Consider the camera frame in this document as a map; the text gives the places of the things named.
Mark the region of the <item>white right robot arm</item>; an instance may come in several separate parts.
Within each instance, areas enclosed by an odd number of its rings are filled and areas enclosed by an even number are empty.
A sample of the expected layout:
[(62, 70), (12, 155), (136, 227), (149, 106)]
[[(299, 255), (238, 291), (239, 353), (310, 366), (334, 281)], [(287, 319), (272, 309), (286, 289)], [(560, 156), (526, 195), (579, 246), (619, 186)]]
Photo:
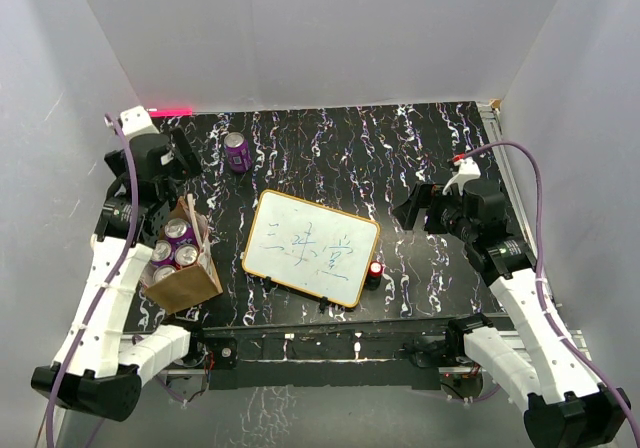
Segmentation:
[(418, 183), (392, 214), (413, 229), (421, 210), (424, 229), (464, 244), (470, 265), (508, 313), (524, 346), (517, 352), (483, 314), (449, 322), (447, 356), (484, 368), (522, 413), (536, 447), (597, 447), (611, 442), (630, 403), (575, 354), (558, 313), (536, 288), (536, 259), (523, 237), (510, 231), (507, 200), (498, 183), (475, 179), (462, 189)]

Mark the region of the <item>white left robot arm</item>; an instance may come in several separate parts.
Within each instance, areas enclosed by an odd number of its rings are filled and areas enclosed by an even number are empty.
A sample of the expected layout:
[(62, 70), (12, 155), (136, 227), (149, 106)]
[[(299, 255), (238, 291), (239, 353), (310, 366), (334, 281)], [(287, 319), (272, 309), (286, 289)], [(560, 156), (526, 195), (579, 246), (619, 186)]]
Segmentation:
[(92, 236), (85, 288), (62, 346), (34, 369), (32, 388), (47, 407), (114, 421), (126, 420), (142, 387), (178, 360), (186, 367), (206, 355), (203, 338), (162, 326), (130, 348), (120, 346), (130, 305), (153, 249), (178, 204), (178, 189), (202, 171), (184, 132), (158, 131), (141, 106), (106, 125), (123, 147), (105, 155), (115, 179)]

